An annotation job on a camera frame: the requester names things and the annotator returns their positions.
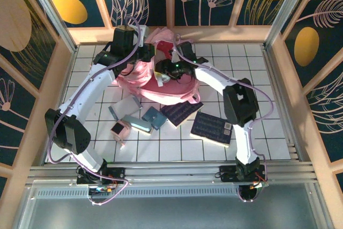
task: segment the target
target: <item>metal extrusion bar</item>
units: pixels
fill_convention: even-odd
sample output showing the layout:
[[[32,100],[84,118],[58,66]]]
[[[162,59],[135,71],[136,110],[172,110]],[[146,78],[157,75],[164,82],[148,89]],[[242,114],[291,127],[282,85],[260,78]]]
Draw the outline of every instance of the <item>metal extrusion bar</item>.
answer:
[[[266,46],[272,46],[274,40],[279,35],[282,27],[286,23],[288,17],[292,14],[293,8],[295,8],[299,0],[285,0],[272,24],[272,28],[266,38]]]
[[[214,178],[219,166],[235,165],[234,162],[154,162],[154,163],[115,163],[109,167],[124,167],[125,178],[132,184],[141,186],[205,186],[224,184]],[[32,167],[27,186],[47,180],[61,180],[75,184],[76,165],[45,165]],[[267,162],[270,184],[314,183],[316,175],[310,162],[269,161]],[[246,184],[225,183],[230,185]]]
[[[280,117],[282,116],[283,123],[285,124],[286,134],[291,143],[295,145],[297,155],[300,161],[309,161],[310,158],[305,150],[303,144],[299,143],[298,139],[301,139],[301,136],[297,134],[297,131],[293,127],[292,116],[290,111],[292,110],[290,104],[287,102],[287,98],[282,98],[281,96],[286,96],[286,89],[284,82],[281,79],[280,71],[275,63],[273,49],[266,48],[263,50],[264,60],[266,62],[267,70],[270,76],[271,83],[274,90],[277,92],[275,94],[275,100],[280,105]]]

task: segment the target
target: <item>yellow circle pattern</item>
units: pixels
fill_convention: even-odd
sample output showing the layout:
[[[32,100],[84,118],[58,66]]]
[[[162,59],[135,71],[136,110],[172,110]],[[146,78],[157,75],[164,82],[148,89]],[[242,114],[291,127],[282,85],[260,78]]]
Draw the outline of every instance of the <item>yellow circle pattern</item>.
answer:
[[[22,51],[31,38],[30,10],[24,0],[0,0],[0,46]]]
[[[53,0],[59,15],[70,24],[82,24],[87,20],[87,10],[80,0]]]
[[[315,58],[319,48],[319,35],[311,27],[302,28],[295,39],[294,57],[296,62],[305,67]]]

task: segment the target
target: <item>tile grid line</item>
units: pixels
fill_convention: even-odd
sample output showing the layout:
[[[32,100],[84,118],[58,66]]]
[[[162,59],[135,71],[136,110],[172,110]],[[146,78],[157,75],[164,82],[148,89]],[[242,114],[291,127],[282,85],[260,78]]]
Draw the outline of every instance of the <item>tile grid line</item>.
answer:
[[[94,139],[94,149],[96,145],[96,139],[98,137],[98,130],[99,130],[99,124],[100,124],[100,116],[101,116],[101,111],[102,111],[102,101],[103,101],[103,92],[102,92],[102,97],[101,97],[101,102],[100,102],[100,113],[99,113],[99,119],[98,119],[98,126],[96,127],[96,132],[95,132],[95,139]]]
[[[232,67],[232,62],[231,62],[231,54],[230,54],[230,49],[229,49],[229,45],[227,44],[227,50],[229,52],[229,61],[230,61],[230,65],[231,65],[231,72],[232,72],[232,76],[234,75],[234,70]],[[224,151],[225,151],[225,159],[227,160],[227,151],[226,151],[226,147],[224,147]]]
[[[245,54],[247,55],[247,50],[245,49],[245,45],[243,45],[243,47],[244,47]],[[265,131],[265,129],[264,129],[263,123],[262,123],[262,128],[263,128],[263,134],[264,134],[264,137],[266,138],[266,144],[267,144],[267,149],[268,149],[269,157],[270,157],[270,159],[272,159],[272,156],[270,155],[270,150],[269,150],[269,146],[268,146],[268,141],[267,141],[266,131]]]
[[[160,161],[160,156],[161,156],[161,128],[159,129],[159,161]]]
[[[274,137],[274,138],[255,138],[255,139],[285,139],[285,138],[276,138],[276,137]],[[183,139],[184,141],[197,141],[197,140],[200,140],[200,139],[198,139],[198,138],[190,138],[190,139]],[[107,139],[99,139],[99,140],[97,140],[97,142],[108,142],[108,141],[115,141],[114,139],[112,139],[112,140],[107,140]],[[136,142],[137,140],[135,140],[135,139],[127,139],[127,140],[125,140],[125,141],[127,141],[127,142]],[[161,139],[161,141],[163,142],[163,141],[177,141],[177,139]]]

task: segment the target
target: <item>book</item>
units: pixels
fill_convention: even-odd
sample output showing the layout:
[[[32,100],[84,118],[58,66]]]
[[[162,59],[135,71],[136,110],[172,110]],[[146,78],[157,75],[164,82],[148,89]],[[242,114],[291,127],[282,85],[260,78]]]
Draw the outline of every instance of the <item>book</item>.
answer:
[[[232,129],[232,124],[228,123],[227,120],[198,112],[191,129],[191,136],[229,147]]]
[[[142,120],[150,122],[155,130],[159,130],[161,126],[164,125],[167,118],[156,108],[150,107],[149,110],[142,116]]]
[[[177,128],[184,121],[186,121],[192,114],[203,107],[203,103],[191,104],[188,101],[184,103],[177,103],[171,106],[164,106],[161,108],[161,113],[168,118],[172,125]]]

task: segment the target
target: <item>purple cable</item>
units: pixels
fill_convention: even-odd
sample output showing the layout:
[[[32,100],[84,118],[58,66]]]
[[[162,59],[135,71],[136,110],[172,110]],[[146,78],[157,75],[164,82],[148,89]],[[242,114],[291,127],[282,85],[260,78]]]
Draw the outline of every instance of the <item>purple cable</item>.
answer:
[[[181,36],[180,36],[179,34],[176,34],[175,36],[176,36],[175,38],[177,38],[177,37],[178,37],[178,38],[181,38]],[[174,45],[174,49],[175,49],[175,51],[177,52],[177,54],[178,54],[182,59],[184,59],[186,62],[188,62],[188,63],[194,65],[194,63],[193,63],[192,61],[190,61],[190,60],[188,60],[187,58],[185,58],[185,57],[178,51],[177,45],[176,45],[176,39],[175,39],[175,38],[173,39],[173,45]],[[261,93],[263,96],[265,96],[265,97],[267,98],[269,104],[271,105],[271,109],[269,110],[269,112],[268,112],[266,115],[262,116],[262,117],[259,118],[259,119],[254,120],[254,121],[251,123],[250,127],[248,128],[248,137],[249,137],[249,145],[250,145],[250,148],[251,148],[252,152],[253,152],[255,155],[260,156],[260,157],[263,158],[264,167],[265,167],[265,168],[264,168],[264,169],[265,169],[265,180],[267,180],[267,164],[266,164],[266,157],[265,157],[264,154],[259,154],[259,153],[257,153],[257,152],[255,151],[255,149],[253,148],[253,146],[252,146],[252,140],[251,140],[251,131],[252,131],[252,126],[253,126],[255,123],[257,123],[258,121],[261,121],[261,120],[267,118],[268,116],[270,116],[270,115],[273,113],[273,111],[274,111],[274,106],[273,106],[273,102],[272,102],[271,98],[270,98],[266,93],[264,93],[262,90],[260,90],[259,88],[255,88],[254,86],[251,86],[251,85],[249,85],[249,84],[245,84],[245,83],[239,82],[239,81],[237,81],[237,80],[234,80],[234,79],[232,79],[232,78],[229,78],[229,77],[227,77],[224,73],[222,73],[221,71],[219,71],[219,70],[217,70],[217,69],[212,69],[213,67],[208,67],[207,65],[202,65],[202,64],[197,64],[197,66],[199,66],[199,67],[201,67],[201,68],[204,68],[204,69],[207,69],[207,70],[210,70],[210,71],[214,71],[217,75],[222,76],[224,79],[228,80],[229,82],[233,82],[233,83],[239,84],[239,85],[241,85],[241,86],[244,86],[244,87],[250,88],[250,89],[252,89],[252,90],[255,90],[255,91]]]
[[[66,157],[69,157],[69,156],[72,156],[73,159],[76,161],[76,163],[78,165],[80,165],[83,169],[85,169],[86,171],[88,171],[89,173],[93,174],[94,176],[97,176],[99,178],[103,178],[103,179],[107,179],[107,180],[111,180],[111,181],[123,181],[125,182],[125,185],[123,186],[122,189],[120,189],[114,196],[112,196],[111,198],[109,198],[108,200],[104,201],[104,202],[101,202],[101,203],[95,203],[95,202],[92,202],[93,204],[97,204],[97,205],[102,205],[102,204],[106,204],[108,203],[109,201],[111,201],[113,198],[115,198],[127,185],[128,185],[128,180],[126,179],[120,179],[120,178],[110,178],[110,177],[107,177],[107,176],[103,176],[103,175],[100,175],[98,173],[94,173],[93,171],[91,171],[89,168],[85,167],[79,160],[77,160],[77,158],[75,157],[74,154],[71,154],[71,153],[68,153],[66,155],[64,155],[63,157],[61,157],[60,159],[58,160],[53,160],[52,157],[51,157],[51,147],[53,145],[53,137],[55,135],[55,132],[56,132],[56,129],[59,125],[59,123],[62,121],[62,119],[66,116],[66,114],[68,113],[68,111],[71,109],[71,107],[74,105],[74,103],[76,102],[76,100],[78,99],[78,97],[81,95],[81,93],[83,92],[83,90],[87,87],[87,85],[93,81],[93,79],[98,76],[99,74],[101,74],[102,72],[106,71],[106,70],[109,70],[109,69],[112,69],[118,65],[121,65],[122,63],[125,63],[128,59],[130,59],[134,54],[135,52],[137,51],[138,49],[138,46],[139,46],[139,42],[140,42],[140,38],[141,38],[141,32],[140,32],[140,26],[139,26],[139,23],[137,22],[137,20],[134,18],[134,17],[131,17],[131,16],[127,16],[125,18],[125,22],[126,24],[128,24],[128,20],[131,19],[135,22],[135,24],[137,25],[137,29],[138,29],[138,36],[137,36],[137,43],[135,45],[135,47],[133,48],[132,52],[126,57],[124,58],[123,60],[115,63],[115,64],[112,64],[112,65],[109,65],[108,67],[105,67],[101,70],[99,70],[98,72],[96,72],[92,77],[90,77],[88,79],[88,81],[86,81],[86,83],[80,88],[80,90],[76,93],[75,97],[72,99],[72,101],[70,102],[69,106],[67,107],[67,109],[62,113],[62,115],[57,119],[55,125],[53,126],[52,130],[51,130],[51,133],[49,135],[49,141],[48,141],[48,149],[47,149],[47,152],[48,152],[48,158],[49,158],[49,161],[52,163],[52,164],[58,164],[59,162],[61,162],[63,159],[65,159]]]

